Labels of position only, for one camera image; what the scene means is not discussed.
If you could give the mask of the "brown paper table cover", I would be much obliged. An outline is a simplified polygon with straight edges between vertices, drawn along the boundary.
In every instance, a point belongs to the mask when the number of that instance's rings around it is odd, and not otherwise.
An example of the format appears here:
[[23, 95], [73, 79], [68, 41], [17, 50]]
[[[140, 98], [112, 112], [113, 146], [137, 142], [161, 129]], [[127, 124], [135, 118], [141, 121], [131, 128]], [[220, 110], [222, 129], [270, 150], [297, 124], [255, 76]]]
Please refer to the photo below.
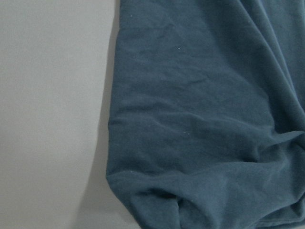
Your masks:
[[138, 228], [105, 179], [119, 4], [1, 1], [1, 228]]

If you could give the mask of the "black printed t-shirt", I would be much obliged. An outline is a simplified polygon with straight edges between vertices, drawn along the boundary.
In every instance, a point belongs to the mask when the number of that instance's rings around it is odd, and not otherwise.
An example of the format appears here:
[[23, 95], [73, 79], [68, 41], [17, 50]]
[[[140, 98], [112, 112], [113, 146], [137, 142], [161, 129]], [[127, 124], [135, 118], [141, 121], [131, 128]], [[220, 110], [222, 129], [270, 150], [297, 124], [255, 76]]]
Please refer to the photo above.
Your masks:
[[305, 3], [122, 0], [106, 178], [143, 229], [305, 224]]

